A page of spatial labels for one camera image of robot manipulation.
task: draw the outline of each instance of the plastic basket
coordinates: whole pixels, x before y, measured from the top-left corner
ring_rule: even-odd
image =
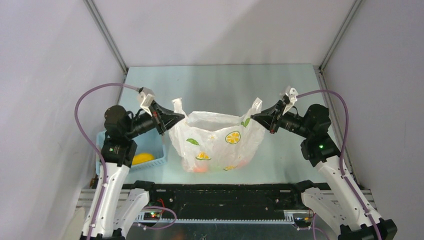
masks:
[[[101,150],[103,147],[103,142],[105,141],[105,133],[106,131],[102,131],[97,134],[95,142],[99,150]],[[149,153],[154,156],[155,160],[133,165],[129,169],[130,172],[154,166],[160,166],[168,162],[165,144],[162,140],[162,136],[159,135],[157,131],[148,131],[144,134],[141,134],[140,136],[135,137],[133,140],[137,144],[137,150],[135,151],[135,155],[141,153]],[[97,154],[95,160],[95,172],[97,175],[99,175],[101,164],[99,156]]]

